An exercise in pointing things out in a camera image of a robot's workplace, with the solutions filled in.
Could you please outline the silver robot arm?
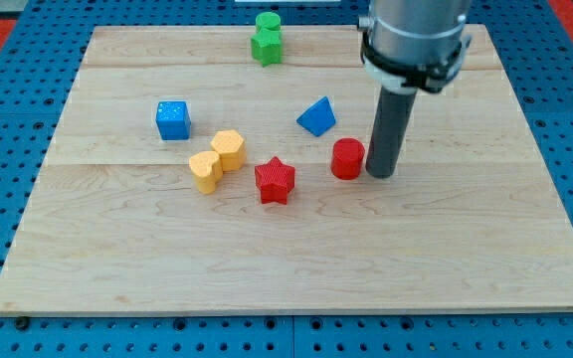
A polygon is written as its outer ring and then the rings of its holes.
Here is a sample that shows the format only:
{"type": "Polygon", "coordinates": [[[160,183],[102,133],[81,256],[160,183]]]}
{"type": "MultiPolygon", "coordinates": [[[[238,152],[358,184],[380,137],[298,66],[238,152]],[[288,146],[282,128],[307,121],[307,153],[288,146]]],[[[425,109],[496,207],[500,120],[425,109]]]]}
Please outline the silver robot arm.
{"type": "Polygon", "coordinates": [[[358,17],[360,57],[383,89],[438,93],[459,73],[471,37],[471,0],[372,0],[358,17]]]}

